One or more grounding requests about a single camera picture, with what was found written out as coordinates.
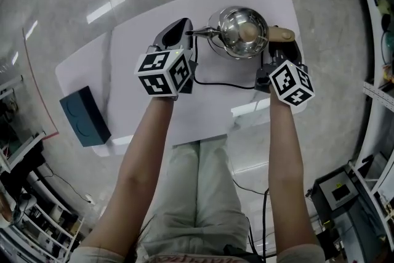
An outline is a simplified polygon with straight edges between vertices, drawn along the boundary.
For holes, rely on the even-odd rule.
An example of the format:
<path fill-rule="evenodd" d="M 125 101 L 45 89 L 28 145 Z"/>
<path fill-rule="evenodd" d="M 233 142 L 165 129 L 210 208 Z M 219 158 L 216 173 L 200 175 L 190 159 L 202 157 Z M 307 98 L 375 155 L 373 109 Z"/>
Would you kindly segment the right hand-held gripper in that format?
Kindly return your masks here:
<path fill-rule="evenodd" d="M 272 87 L 279 101 L 293 107 L 314 98 L 315 89 L 296 41 L 270 42 L 268 53 L 270 62 L 263 62 L 257 70 L 255 90 L 269 94 Z"/>

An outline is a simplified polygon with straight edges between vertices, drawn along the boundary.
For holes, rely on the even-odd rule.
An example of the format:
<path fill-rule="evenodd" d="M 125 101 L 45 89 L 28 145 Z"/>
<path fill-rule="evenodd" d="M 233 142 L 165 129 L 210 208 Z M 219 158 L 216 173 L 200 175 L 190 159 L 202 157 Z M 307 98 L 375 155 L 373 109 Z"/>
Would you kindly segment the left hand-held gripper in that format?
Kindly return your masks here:
<path fill-rule="evenodd" d="M 135 67 L 148 95 L 177 100 L 179 94 L 191 94 L 197 63 L 192 60 L 193 29 L 189 18 L 181 18 L 160 32 Z"/>

